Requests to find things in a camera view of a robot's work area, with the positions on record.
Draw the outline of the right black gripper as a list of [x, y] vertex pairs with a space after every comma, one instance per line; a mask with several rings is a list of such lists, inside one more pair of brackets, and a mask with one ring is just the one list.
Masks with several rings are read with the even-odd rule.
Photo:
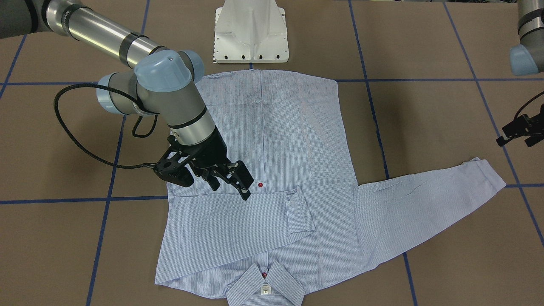
[[182, 145], [173, 134], [167, 137], [167, 141], [168, 149], [153, 167], [158, 178], [181, 187], [190, 187], [196, 176], [208, 182], [215, 192], [220, 182], [212, 172], [216, 167], [226, 165], [226, 182], [238, 191], [242, 200], [249, 199], [253, 177], [243, 161], [230, 163], [226, 156], [227, 147], [218, 128], [214, 128], [211, 135], [199, 144]]

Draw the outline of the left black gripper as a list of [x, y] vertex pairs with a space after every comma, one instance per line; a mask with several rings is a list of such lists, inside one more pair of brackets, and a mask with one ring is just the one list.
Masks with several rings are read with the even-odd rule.
[[526, 114], [515, 118], [509, 124], [503, 126], [503, 135], [496, 139], [499, 147], [505, 146], [511, 140], [519, 137], [527, 137], [527, 147], [532, 147], [544, 139], [543, 115], [538, 114], [529, 117]]

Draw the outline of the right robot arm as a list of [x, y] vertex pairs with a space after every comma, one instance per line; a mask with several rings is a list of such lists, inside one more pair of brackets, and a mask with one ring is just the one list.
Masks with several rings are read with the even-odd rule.
[[[250, 196], [253, 177], [243, 161], [231, 162], [227, 147], [196, 84], [204, 76], [204, 64], [193, 51], [175, 51], [95, 12], [80, 0], [2, 0], [1, 38], [51, 32], [100, 50], [130, 68], [114, 72], [97, 83], [78, 83], [61, 89], [53, 100], [58, 122], [84, 153], [118, 169], [149, 168], [158, 178], [190, 187], [195, 178], [212, 190], [222, 182], [233, 186], [243, 200]], [[157, 121], [162, 116], [169, 127], [169, 147], [158, 162], [120, 165], [85, 148], [66, 126], [60, 114], [60, 97], [78, 88], [93, 88], [101, 107], [110, 112]]]

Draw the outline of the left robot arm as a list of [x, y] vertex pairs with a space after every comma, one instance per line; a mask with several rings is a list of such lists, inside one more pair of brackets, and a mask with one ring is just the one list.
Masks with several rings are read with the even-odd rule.
[[[542, 0], [518, 1], [517, 33], [519, 44], [510, 49], [510, 67], [515, 76], [536, 75], [544, 71], [544, 2]], [[503, 126], [498, 146], [503, 147], [516, 138], [525, 138], [527, 147], [544, 139], [544, 107], [535, 116], [522, 111], [533, 101], [543, 96], [540, 92], [523, 104], [513, 120]]]

